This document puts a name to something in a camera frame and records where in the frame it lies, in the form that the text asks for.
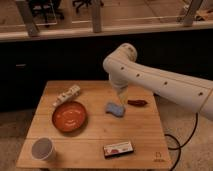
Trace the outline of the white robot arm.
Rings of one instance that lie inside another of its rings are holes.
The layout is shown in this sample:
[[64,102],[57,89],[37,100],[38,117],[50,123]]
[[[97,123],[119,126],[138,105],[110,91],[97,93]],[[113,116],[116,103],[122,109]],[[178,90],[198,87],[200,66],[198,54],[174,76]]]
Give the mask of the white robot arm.
[[109,82],[121,94],[140,85],[213,121],[213,81],[138,64],[137,50],[123,43],[103,60]]

